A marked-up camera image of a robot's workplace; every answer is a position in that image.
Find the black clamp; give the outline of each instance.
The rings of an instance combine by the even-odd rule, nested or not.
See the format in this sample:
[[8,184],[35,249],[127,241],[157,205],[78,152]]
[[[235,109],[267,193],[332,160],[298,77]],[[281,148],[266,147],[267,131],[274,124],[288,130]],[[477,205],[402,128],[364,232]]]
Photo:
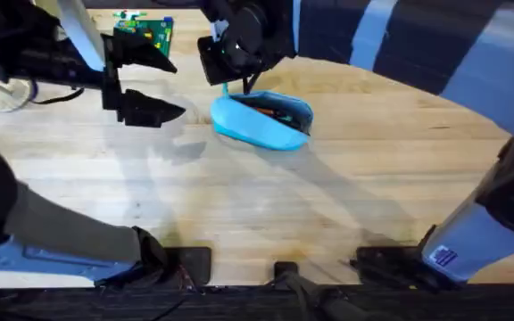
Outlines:
[[160,99],[148,97],[136,90],[123,94],[118,78],[118,68],[126,64],[139,64],[176,73],[170,60],[148,42],[145,37],[114,30],[113,36],[103,35],[104,67],[103,108],[116,111],[117,120],[127,126],[159,128],[162,123],[174,120],[186,110]]
[[197,47],[211,85],[242,79],[249,94],[257,78],[284,57],[295,57],[293,2],[206,0],[202,12],[210,22],[226,21],[219,39],[201,37]]

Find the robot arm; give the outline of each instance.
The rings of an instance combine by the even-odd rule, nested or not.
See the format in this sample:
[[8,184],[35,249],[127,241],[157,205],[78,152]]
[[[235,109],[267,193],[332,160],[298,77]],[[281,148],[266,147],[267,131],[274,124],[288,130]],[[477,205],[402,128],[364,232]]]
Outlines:
[[[128,89],[122,93],[118,68],[141,64],[176,73],[166,56],[139,35],[101,35],[80,0],[51,0],[58,19],[28,0],[0,0],[0,80],[24,78],[100,89],[103,108],[128,126],[158,128],[186,110]],[[67,38],[60,39],[64,28]]]
[[[244,82],[247,93],[261,72],[284,56],[299,55],[361,67],[442,96],[514,135],[514,4],[206,4],[202,10],[216,27],[213,39],[202,38],[198,45],[211,84],[252,77]],[[433,226],[418,247],[359,248],[351,264],[361,279],[440,291],[513,254],[514,138],[499,157],[476,191],[442,225]]]

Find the circuit board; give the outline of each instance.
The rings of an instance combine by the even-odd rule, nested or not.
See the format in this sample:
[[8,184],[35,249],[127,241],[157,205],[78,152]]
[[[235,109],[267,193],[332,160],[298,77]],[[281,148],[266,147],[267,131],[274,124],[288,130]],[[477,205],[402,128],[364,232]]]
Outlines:
[[171,17],[165,17],[163,20],[123,20],[116,22],[114,27],[147,37],[162,54],[170,57],[171,31],[174,28],[174,20]]

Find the black base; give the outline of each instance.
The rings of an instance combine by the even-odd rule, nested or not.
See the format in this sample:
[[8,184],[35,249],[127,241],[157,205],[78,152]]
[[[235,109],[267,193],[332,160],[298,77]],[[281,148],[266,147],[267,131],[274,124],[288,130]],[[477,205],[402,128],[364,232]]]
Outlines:
[[360,247],[350,265],[363,284],[393,289],[421,289],[430,292],[455,290],[459,286],[420,259],[418,246]]
[[168,255],[168,270],[161,282],[172,288],[192,288],[207,285],[211,280],[211,249],[208,247],[164,248]]

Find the sticker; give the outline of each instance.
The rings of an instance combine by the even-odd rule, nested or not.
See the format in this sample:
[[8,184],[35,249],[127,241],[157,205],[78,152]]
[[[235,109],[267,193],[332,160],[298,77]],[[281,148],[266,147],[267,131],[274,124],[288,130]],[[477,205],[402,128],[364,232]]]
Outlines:
[[445,267],[457,258],[457,253],[440,245],[429,255],[429,259],[440,267]]

